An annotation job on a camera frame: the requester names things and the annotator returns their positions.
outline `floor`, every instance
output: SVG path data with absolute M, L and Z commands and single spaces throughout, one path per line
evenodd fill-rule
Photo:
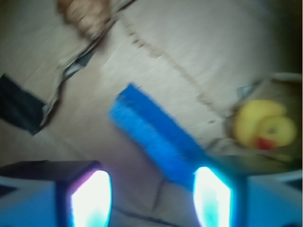
M 165 181 L 107 113 L 133 82 L 201 146 L 224 136 L 237 88 L 271 72 L 301 71 L 292 46 L 285 45 L 284 17 L 265 2 L 135 1 L 119 14 L 87 67 L 65 83 L 43 130 L 32 136 L 0 119 L 0 165 L 99 160 L 113 182 L 110 226 L 164 226 L 144 217 L 198 226 L 191 192 Z M 88 41 L 63 23 L 52 0 L 3 1 L 0 17 L 0 72 L 50 102 L 64 65 Z

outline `blue brush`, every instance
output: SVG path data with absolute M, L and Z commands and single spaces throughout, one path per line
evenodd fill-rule
M 160 107 L 130 84 L 116 98 L 109 114 L 145 148 L 170 181 L 192 190 L 193 173 L 205 153 Z

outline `duck's orange beak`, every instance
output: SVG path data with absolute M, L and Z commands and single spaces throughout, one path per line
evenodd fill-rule
M 276 143 L 273 140 L 267 140 L 262 137 L 257 138 L 257 148 L 260 150 L 271 151 L 276 147 Z

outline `yellow rubber duck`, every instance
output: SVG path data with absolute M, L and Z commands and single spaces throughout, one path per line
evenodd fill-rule
M 236 114 L 233 134 L 247 148 L 270 151 L 291 144 L 296 137 L 296 126 L 286 117 L 286 107 L 282 104 L 251 100 Z

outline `glowing light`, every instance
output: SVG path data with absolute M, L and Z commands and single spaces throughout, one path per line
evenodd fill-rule
M 111 207 L 111 181 L 98 170 L 71 196 L 74 227 L 106 227 Z
M 194 204 L 202 226 L 230 226 L 231 196 L 231 189 L 210 168 L 198 168 L 194 182 Z

